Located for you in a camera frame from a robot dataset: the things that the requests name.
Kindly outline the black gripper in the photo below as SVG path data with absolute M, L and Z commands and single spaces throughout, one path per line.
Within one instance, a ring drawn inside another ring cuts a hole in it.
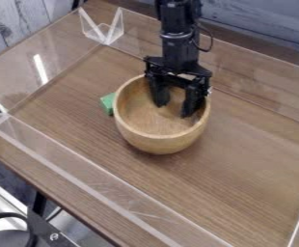
M 163 55 L 145 56 L 145 77 L 149 80 L 149 90 L 153 103 L 163 107 L 169 101 L 168 87 L 185 90 L 185 99 L 181 104 L 181 118 L 191 117 L 201 108 L 209 88 L 212 72 L 200 66 L 200 33 L 160 34 Z

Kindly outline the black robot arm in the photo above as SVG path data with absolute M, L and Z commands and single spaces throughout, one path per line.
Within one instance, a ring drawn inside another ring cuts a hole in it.
M 212 49 L 212 45 L 200 48 L 201 6 L 201 0 L 155 0 L 161 21 L 163 56 L 145 56 L 143 59 L 144 76 L 156 106 L 168 104 L 171 87 L 184 90 L 181 118 L 193 115 L 209 94 L 212 72 L 199 64 L 199 53 Z

